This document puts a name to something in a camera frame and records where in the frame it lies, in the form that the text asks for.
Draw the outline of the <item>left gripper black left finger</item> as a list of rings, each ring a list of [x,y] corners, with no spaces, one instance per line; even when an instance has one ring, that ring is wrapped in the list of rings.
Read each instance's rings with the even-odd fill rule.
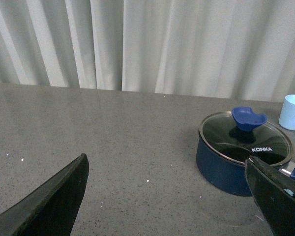
[[[89,161],[81,154],[20,202],[0,214],[0,236],[68,236],[87,179]]]

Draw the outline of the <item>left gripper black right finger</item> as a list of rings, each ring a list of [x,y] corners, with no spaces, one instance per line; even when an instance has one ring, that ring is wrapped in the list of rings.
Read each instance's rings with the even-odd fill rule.
[[[273,235],[295,236],[295,174],[288,176],[250,156],[245,161],[245,177]]]

